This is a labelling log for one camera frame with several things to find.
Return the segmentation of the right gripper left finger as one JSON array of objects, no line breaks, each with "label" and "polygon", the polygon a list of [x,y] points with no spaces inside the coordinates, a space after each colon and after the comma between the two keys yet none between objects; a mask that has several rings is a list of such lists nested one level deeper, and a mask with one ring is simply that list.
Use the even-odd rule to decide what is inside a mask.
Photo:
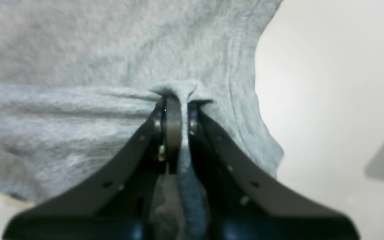
[{"label": "right gripper left finger", "polygon": [[161,97],[125,146],[88,179],[13,217],[3,240],[154,240],[149,222],[160,175],[176,170],[181,144],[176,97]]}]

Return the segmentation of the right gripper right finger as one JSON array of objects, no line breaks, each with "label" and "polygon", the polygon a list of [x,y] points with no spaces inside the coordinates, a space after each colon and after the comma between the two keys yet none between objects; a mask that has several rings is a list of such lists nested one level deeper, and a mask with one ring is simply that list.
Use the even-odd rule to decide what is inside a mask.
[{"label": "right gripper right finger", "polygon": [[345,214],[291,190],[261,170],[227,132],[188,104],[192,164],[210,209],[212,240],[359,240]]}]

